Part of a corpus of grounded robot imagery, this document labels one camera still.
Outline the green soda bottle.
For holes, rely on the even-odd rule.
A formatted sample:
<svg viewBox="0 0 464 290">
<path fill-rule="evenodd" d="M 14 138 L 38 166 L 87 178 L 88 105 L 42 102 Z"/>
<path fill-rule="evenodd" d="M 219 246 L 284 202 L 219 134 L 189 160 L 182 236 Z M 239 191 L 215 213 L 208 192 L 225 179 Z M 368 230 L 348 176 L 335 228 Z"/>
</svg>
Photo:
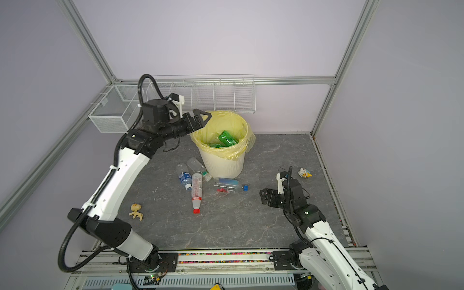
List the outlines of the green soda bottle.
<svg viewBox="0 0 464 290">
<path fill-rule="evenodd" d="M 215 143 L 215 144 L 211 144 L 209 145 L 211 148 L 223 148 L 223 147 L 226 147 L 226 145 L 224 144 L 219 144 L 219 143 Z"/>
<path fill-rule="evenodd" d="M 239 141 L 235 139 L 234 136 L 232 136 L 227 130 L 224 130 L 218 136 L 218 139 L 225 147 L 231 147 L 239 143 Z"/>
</svg>

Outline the clear bottle blue tint red cap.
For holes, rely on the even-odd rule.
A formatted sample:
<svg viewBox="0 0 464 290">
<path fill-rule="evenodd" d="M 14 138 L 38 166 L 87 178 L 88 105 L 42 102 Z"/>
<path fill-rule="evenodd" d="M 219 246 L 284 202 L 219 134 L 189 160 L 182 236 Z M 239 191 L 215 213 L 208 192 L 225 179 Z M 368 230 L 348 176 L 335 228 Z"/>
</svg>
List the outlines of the clear bottle blue tint red cap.
<svg viewBox="0 0 464 290">
<path fill-rule="evenodd" d="M 215 186 L 227 192 L 236 192 L 239 189 L 239 181 L 228 178 L 220 178 L 215 182 Z"/>
</svg>

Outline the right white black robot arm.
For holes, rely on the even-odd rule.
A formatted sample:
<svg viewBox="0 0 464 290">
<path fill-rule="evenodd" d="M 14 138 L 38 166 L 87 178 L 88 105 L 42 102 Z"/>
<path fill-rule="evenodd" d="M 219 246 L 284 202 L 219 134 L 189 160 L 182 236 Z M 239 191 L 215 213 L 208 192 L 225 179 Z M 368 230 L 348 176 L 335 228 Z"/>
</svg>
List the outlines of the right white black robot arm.
<svg viewBox="0 0 464 290">
<path fill-rule="evenodd" d="M 337 239 L 319 208 L 308 203 L 309 196 L 292 169 L 276 175 L 277 188 L 264 188 L 259 194 L 262 204 L 280 209 L 297 233 L 298 241 L 288 251 L 274 251 L 270 256 L 275 267 L 305 270 L 324 290 L 385 290 L 350 256 Z"/>
</svg>

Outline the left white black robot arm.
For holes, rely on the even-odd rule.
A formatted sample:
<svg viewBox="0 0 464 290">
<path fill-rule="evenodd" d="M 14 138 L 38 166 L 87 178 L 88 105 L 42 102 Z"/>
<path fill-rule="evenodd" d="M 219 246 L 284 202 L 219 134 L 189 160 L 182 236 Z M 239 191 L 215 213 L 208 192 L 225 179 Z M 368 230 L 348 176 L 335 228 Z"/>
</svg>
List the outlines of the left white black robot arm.
<svg viewBox="0 0 464 290">
<path fill-rule="evenodd" d="M 119 139 L 108 174 L 92 197 L 81 208 L 73 208 L 68 214 L 73 225 L 58 254 L 58 267 L 64 273 L 81 269 L 105 250 L 139 261 L 146 271 L 155 271 L 160 267 L 158 247 L 137 234 L 130 224 L 119 219 L 119 208 L 136 177 L 156 151 L 168 140 L 204 128 L 212 114 L 200 109 L 182 114 L 180 95 L 165 97 L 156 80 L 149 74 L 139 78 L 137 95 L 139 114 L 127 133 Z M 78 228 L 104 245 L 83 262 L 68 266 L 65 262 L 66 250 Z"/>
</svg>

